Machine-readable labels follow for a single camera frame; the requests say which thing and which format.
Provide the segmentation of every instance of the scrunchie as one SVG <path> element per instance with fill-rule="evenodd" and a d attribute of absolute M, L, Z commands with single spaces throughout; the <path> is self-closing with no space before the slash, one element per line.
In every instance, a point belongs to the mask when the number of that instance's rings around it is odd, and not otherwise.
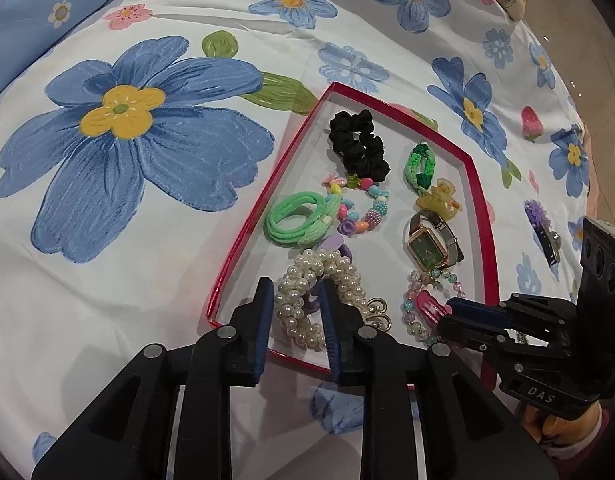
<path fill-rule="evenodd" d="M 330 121 L 332 149 L 343 159 L 348 174 L 383 182 L 389 173 L 389 164 L 383 160 L 385 150 L 380 137 L 373 135 L 374 124 L 369 110 L 358 115 L 338 112 Z"/>

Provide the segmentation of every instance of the white daisy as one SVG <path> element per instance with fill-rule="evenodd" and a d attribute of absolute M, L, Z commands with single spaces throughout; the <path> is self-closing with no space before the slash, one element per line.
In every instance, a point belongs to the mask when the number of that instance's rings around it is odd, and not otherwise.
<path fill-rule="evenodd" d="M 53 12 L 47 17 L 47 21 L 53 23 L 54 28 L 60 27 L 63 22 L 69 20 L 71 8 L 72 4 L 67 0 L 54 4 L 54 7 L 52 7 Z"/>

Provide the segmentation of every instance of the mint green hair tie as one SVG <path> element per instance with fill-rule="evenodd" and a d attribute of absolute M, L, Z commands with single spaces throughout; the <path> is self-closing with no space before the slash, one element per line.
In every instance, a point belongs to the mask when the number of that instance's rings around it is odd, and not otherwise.
<path fill-rule="evenodd" d="M 431 179 L 434 176 L 434 167 L 436 167 L 436 156 L 431 148 L 425 142 L 419 142 L 412 153 L 410 153 L 403 173 L 405 180 L 414 187 L 418 193 L 425 193 L 431 186 Z"/>
<path fill-rule="evenodd" d="M 300 206 L 315 204 L 316 209 L 305 222 L 293 229 L 281 229 L 278 224 L 292 215 Z M 265 229 L 268 237 L 280 245 L 297 244 L 301 247 L 312 247 L 326 234 L 341 205 L 341 197 L 335 195 L 328 202 L 325 198 L 312 191 L 302 191 L 281 200 L 270 210 L 265 219 Z"/>

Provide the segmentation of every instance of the beige floor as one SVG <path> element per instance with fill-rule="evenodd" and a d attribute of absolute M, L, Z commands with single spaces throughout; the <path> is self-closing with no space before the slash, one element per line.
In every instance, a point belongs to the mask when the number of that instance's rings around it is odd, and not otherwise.
<path fill-rule="evenodd" d="M 615 40 L 591 0 L 527 0 L 526 22 L 570 87 L 592 136 L 598 217 L 615 224 Z"/>

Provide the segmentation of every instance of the wristwatch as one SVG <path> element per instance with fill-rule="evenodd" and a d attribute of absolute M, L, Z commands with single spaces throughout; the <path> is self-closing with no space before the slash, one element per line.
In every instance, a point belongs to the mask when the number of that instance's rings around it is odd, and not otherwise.
<path fill-rule="evenodd" d="M 422 219 L 429 221 L 445 242 L 445 247 L 429 227 L 424 227 Z M 459 242 L 452 229 L 438 213 L 429 209 L 421 209 L 410 220 L 410 233 L 406 240 L 407 246 L 412 251 L 414 258 L 421 269 L 446 269 L 461 262 L 464 258 Z"/>

